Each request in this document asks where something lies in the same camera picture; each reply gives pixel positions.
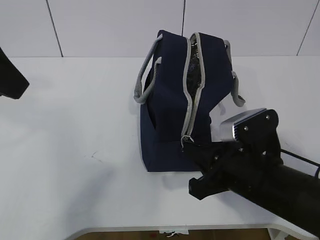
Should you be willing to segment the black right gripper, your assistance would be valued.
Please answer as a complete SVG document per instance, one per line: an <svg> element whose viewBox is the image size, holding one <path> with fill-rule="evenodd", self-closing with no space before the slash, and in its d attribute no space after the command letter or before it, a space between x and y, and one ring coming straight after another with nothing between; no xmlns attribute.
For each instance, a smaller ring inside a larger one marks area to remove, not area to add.
<svg viewBox="0 0 320 240"><path fill-rule="evenodd" d="M236 188L250 191L261 184L268 172L283 165L277 112L266 109L245 123L248 131L241 131L238 141L182 143L183 152L202 173L200 178L189 180L190 195L202 200Z"/></svg>

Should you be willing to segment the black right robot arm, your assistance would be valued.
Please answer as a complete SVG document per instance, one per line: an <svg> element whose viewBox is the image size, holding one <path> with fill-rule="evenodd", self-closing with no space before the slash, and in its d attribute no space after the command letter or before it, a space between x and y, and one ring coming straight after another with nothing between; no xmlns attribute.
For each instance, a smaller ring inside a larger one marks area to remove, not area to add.
<svg viewBox="0 0 320 240"><path fill-rule="evenodd" d="M188 183L202 200L232 191L290 223L319 236L320 178L284 164L275 110L258 108L220 124L221 141L198 144L190 136L182 149L201 171Z"/></svg>

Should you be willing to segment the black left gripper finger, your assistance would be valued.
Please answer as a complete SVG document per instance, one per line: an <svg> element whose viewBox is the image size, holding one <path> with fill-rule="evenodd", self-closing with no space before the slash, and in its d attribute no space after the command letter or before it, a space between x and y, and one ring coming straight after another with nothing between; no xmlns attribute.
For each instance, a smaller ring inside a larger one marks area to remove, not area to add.
<svg viewBox="0 0 320 240"><path fill-rule="evenodd" d="M0 49L0 95L20 99L30 83Z"/></svg>

